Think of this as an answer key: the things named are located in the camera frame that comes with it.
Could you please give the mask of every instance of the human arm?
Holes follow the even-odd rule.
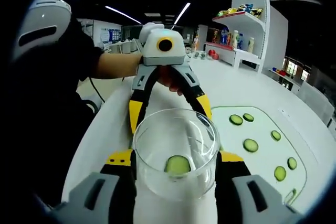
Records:
[[[91,77],[97,79],[115,79],[135,76],[141,54],[109,54],[100,55]]]
[[[92,73],[93,78],[114,79],[128,76],[135,76],[141,59],[141,54],[109,54],[104,52],[98,60],[97,66]],[[167,66],[160,66],[159,83],[165,85],[172,92],[182,95],[178,85],[173,82],[170,69]]]

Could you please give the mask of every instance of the red object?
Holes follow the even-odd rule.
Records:
[[[211,55],[211,56],[214,60],[219,60],[219,55],[218,54],[214,54],[214,55]]]
[[[218,47],[218,48],[223,48],[225,50],[233,51],[233,47],[232,46],[222,45],[222,44],[217,44],[217,43],[212,43],[212,42],[206,42],[205,44],[209,45],[209,46],[214,46],[214,47]]]
[[[208,54],[209,54],[210,56],[215,55],[215,54],[216,54],[216,51],[215,51],[214,49],[210,49],[209,52],[208,52]]]

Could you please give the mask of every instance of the black shirt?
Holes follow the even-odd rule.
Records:
[[[9,69],[9,127],[12,165],[40,198],[60,202],[72,157],[91,123],[93,111],[76,93],[79,80],[95,69],[102,50],[71,18],[52,45],[31,49]]]

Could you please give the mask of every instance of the camera lens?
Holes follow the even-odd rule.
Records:
[[[163,39],[159,42],[159,49],[163,52],[168,52],[170,49],[172,49],[173,44],[168,39]]]

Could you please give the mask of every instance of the white tray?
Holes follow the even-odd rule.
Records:
[[[229,121],[232,114],[237,114],[243,118],[243,114],[248,113],[254,117],[253,122],[244,120],[242,125],[233,125]],[[212,109],[213,122],[219,131],[222,147],[227,152],[236,153],[241,156],[252,175],[258,174],[270,183],[282,195],[282,199],[287,204],[300,195],[305,186],[307,172],[300,156],[293,148],[285,133],[275,124],[275,122],[262,110],[249,107],[215,107]],[[281,139],[275,141],[271,137],[271,131],[276,130],[281,134]],[[250,153],[243,148],[243,141],[247,138],[255,140],[259,149],[255,153]],[[290,170],[287,159],[294,157],[297,161],[297,168]],[[274,177],[277,166],[286,169],[286,178],[279,182]]]

